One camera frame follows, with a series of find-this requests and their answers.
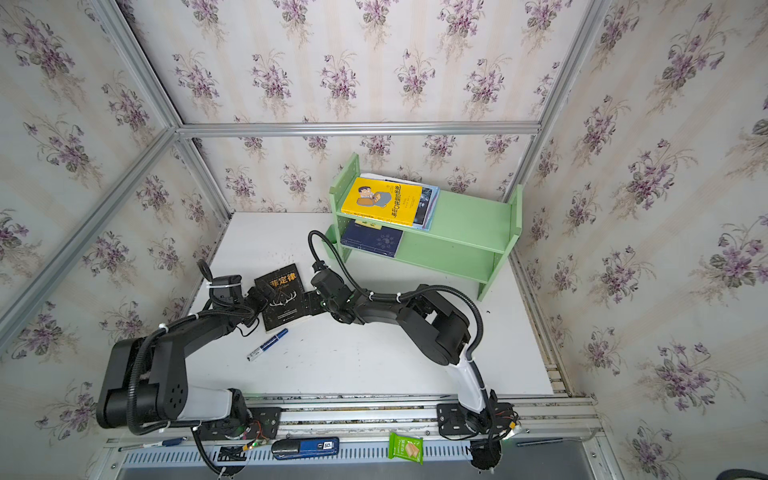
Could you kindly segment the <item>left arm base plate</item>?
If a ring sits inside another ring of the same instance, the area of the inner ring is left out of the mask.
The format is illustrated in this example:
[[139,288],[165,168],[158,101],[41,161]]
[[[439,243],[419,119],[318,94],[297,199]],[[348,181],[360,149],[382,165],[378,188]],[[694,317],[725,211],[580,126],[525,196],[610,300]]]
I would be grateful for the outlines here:
[[282,412],[279,407],[234,409],[224,419],[203,422],[197,432],[203,441],[274,440]]

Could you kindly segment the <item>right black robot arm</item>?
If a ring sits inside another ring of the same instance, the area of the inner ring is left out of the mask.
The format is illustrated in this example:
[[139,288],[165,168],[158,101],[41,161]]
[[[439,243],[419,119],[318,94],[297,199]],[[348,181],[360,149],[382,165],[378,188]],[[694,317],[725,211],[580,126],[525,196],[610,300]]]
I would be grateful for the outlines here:
[[421,284],[396,294],[365,289],[324,233],[312,230],[307,241],[313,257],[314,311],[328,313],[346,325],[381,323],[399,327],[427,359],[452,374],[460,411],[470,432],[491,434],[496,398],[474,359],[484,336],[476,304],[447,285]]

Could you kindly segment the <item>navy book yellow label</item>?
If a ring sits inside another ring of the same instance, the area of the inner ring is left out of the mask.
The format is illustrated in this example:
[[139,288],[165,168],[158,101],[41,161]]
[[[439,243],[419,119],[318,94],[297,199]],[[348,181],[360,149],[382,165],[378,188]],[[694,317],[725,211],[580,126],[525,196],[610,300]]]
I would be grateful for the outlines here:
[[394,258],[402,237],[401,230],[353,220],[342,234],[341,244],[345,247]]

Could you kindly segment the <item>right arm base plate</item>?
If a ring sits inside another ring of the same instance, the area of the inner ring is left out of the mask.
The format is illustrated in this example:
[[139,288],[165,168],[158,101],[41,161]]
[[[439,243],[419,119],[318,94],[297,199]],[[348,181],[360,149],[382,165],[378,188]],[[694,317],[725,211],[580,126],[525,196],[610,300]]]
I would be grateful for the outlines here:
[[438,431],[445,437],[466,437],[469,435],[506,436],[520,430],[519,415],[514,405],[508,402],[496,403],[493,413],[475,413],[459,403],[442,403],[436,406]]

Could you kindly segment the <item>black book with antlers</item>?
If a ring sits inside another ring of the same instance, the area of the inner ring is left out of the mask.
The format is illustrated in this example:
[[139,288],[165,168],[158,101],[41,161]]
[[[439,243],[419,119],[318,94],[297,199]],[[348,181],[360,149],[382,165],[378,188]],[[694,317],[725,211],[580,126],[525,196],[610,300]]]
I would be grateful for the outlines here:
[[256,278],[255,286],[268,297],[262,311],[266,331],[308,315],[306,291],[295,263]]

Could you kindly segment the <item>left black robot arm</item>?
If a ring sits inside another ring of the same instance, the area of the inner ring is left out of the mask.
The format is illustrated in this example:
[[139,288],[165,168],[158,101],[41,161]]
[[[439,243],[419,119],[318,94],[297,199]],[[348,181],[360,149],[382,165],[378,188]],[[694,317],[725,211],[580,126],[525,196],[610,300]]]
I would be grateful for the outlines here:
[[256,326],[277,292],[265,281],[244,291],[240,275],[215,277],[203,259],[197,266],[209,295],[201,311],[112,347],[96,407],[100,427],[137,436],[169,428],[234,435],[251,424],[240,390],[192,386],[186,360],[241,326]]

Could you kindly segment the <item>white blue magazine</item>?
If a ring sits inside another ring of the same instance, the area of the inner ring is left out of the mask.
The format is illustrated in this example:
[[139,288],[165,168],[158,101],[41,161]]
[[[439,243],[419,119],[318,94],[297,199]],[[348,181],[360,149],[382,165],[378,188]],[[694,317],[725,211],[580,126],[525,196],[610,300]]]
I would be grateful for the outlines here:
[[402,183],[402,184],[419,186],[421,188],[421,197],[419,200],[419,206],[416,211],[414,221],[412,223],[412,228],[423,230],[423,231],[430,230],[431,224],[432,224],[433,212],[440,194],[439,187],[436,187],[433,185],[427,185],[419,182],[414,182],[411,180],[404,180],[404,179],[379,175],[375,173],[363,173],[361,177],[365,179],[371,179],[371,180],[379,180],[379,181],[387,181],[387,182],[393,182],[393,183]]

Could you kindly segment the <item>yellow cartoon book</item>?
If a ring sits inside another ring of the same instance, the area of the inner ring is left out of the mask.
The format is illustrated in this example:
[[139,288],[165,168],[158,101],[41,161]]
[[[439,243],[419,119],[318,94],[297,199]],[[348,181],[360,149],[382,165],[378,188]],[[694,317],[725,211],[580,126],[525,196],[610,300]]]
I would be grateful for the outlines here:
[[417,185],[358,177],[341,204],[343,214],[411,226],[421,201]]

